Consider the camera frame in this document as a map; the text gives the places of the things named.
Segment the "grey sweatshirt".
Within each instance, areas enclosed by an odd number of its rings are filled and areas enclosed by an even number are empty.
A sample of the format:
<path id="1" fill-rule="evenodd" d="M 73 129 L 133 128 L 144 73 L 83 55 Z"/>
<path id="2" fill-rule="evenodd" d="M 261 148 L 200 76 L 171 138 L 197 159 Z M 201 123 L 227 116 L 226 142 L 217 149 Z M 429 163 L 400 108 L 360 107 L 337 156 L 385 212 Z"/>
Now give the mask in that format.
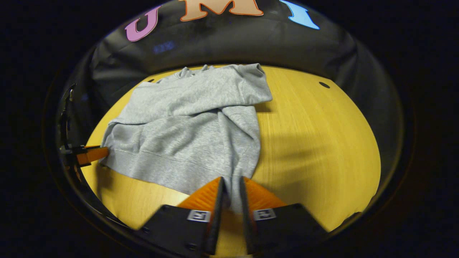
<path id="1" fill-rule="evenodd" d="M 258 63 L 187 67 L 142 82 L 108 123 L 102 165 L 190 195 L 223 178 L 228 207 L 242 213 L 239 180 L 254 174 L 261 150 L 255 105 L 272 101 Z"/>

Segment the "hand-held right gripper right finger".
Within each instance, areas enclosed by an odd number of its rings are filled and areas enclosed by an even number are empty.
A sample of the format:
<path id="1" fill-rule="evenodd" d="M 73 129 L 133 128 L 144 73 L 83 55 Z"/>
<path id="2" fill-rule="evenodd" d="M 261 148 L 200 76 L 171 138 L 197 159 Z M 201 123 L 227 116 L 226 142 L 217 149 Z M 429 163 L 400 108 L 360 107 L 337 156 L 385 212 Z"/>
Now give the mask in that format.
<path id="1" fill-rule="evenodd" d="M 240 196 L 251 255 L 300 255 L 328 236 L 303 204 L 286 204 L 254 180 L 240 178 Z"/>

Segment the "black backdrop cloth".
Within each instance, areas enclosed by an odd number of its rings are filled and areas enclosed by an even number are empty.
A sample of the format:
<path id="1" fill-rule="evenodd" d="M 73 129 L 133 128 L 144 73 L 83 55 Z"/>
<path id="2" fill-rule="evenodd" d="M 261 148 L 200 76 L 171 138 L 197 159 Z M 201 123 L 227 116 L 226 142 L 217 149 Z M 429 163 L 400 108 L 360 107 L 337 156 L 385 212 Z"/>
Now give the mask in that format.
<path id="1" fill-rule="evenodd" d="M 185 65 L 248 63 L 289 68 L 337 83 L 357 105 L 380 151 L 381 174 L 370 209 L 390 183 L 404 146 L 405 117 L 399 92 L 372 52 L 344 28 L 299 0 L 254 0 L 262 16 L 221 14 L 179 21 L 188 5 L 172 0 L 158 5 L 155 27 L 147 12 L 137 16 L 146 36 L 130 41 L 134 18 L 99 39 L 82 56 L 60 101 L 59 144 L 79 143 L 121 94 L 156 72 Z"/>

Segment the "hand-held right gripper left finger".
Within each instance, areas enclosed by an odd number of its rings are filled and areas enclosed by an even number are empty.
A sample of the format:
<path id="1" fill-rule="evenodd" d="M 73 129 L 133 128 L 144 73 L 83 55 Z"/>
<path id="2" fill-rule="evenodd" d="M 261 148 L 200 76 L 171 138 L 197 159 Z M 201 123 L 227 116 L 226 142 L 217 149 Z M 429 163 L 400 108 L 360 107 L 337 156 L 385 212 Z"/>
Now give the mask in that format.
<path id="1" fill-rule="evenodd" d="M 177 257 L 214 255 L 225 195 L 224 178 L 215 178 L 180 204 L 162 205 L 135 234 Z"/>

